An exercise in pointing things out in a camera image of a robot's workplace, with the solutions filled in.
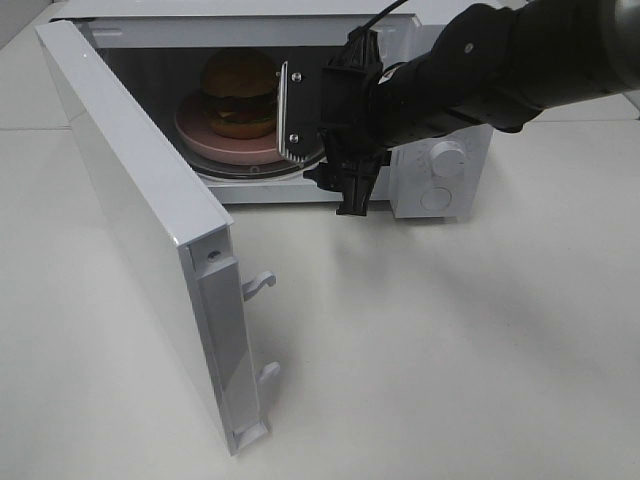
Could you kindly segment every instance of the pink plate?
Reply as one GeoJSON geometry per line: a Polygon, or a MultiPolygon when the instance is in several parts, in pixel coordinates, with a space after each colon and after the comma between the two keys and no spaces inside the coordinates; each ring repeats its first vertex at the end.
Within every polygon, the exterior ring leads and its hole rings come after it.
{"type": "Polygon", "coordinates": [[[229,165],[265,165],[279,162],[276,132],[250,140],[221,137],[211,130],[202,111],[200,92],[189,94],[178,107],[176,128],[194,152],[229,165]]]}

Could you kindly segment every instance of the white microwave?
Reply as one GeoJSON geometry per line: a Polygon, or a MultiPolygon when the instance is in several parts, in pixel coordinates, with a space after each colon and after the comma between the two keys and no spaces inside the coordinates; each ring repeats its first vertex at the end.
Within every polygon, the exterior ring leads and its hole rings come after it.
{"type": "MultiPolygon", "coordinates": [[[[472,3],[413,2],[385,18],[376,26],[385,65],[428,51],[472,3]]],[[[175,110],[216,49],[254,47],[278,63],[293,49],[314,55],[344,44],[386,4],[71,0],[37,29],[109,225],[232,454],[267,432],[279,367],[254,369],[243,312],[275,277],[241,281],[222,205],[337,202],[339,194],[284,160],[249,168],[203,159],[177,135],[175,110]]],[[[468,213],[491,135],[479,126],[396,149],[372,200],[390,202],[396,217],[468,213]]]]}

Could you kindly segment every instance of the table surface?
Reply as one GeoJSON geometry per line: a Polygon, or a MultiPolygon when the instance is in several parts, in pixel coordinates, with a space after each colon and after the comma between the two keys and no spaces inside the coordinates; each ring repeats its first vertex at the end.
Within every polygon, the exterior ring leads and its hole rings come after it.
{"type": "Polygon", "coordinates": [[[231,208],[283,370],[230,458],[54,107],[0,131],[0,478],[639,478],[638,122],[497,134],[468,219],[231,208]]]}

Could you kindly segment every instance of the open microwave door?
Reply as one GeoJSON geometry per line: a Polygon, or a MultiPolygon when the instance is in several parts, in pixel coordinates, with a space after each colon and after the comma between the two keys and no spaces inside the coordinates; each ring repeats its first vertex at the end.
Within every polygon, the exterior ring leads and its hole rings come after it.
{"type": "Polygon", "coordinates": [[[37,29],[58,94],[114,236],[154,305],[232,454],[266,433],[231,217],[102,61],[76,26],[37,29]]]}

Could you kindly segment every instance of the burger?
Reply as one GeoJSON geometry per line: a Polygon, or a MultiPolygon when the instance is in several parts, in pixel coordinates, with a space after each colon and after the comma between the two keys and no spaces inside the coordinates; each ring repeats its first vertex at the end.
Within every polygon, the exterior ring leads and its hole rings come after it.
{"type": "Polygon", "coordinates": [[[202,105],[215,133],[258,138],[276,128],[277,67],[259,50],[227,48],[213,55],[200,78],[202,105]]]}

